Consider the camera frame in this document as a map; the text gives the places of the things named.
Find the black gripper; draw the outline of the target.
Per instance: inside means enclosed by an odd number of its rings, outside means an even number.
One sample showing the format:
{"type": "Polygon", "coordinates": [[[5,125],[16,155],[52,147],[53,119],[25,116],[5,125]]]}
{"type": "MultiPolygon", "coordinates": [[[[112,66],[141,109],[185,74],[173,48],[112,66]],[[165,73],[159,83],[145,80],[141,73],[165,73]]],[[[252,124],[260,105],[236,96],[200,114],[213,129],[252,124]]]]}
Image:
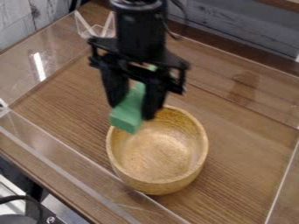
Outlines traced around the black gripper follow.
{"type": "Polygon", "coordinates": [[[188,63],[168,50],[152,59],[128,57],[117,52],[113,38],[92,37],[88,44],[92,50],[89,65],[101,72],[109,106],[113,108],[127,96],[128,81],[140,81],[145,85],[143,119],[152,120],[164,105],[167,92],[177,95],[184,92],[188,63]]]}

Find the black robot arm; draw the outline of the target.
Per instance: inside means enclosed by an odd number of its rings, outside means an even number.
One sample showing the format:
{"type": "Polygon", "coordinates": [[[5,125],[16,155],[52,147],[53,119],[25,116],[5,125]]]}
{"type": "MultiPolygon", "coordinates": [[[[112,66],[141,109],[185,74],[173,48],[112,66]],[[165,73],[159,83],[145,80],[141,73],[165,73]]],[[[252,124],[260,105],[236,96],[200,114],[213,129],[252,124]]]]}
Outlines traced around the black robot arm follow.
{"type": "Polygon", "coordinates": [[[88,38],[89,65],[101,73],[108,104],[115,107],[128,93],[128,82],[144,84],[141,117],[155,118],[169,92],[181,94],[188,62],[165,46],[168,3],[177,0],[109,0],[116,15],[116,36],[88,38]]]}

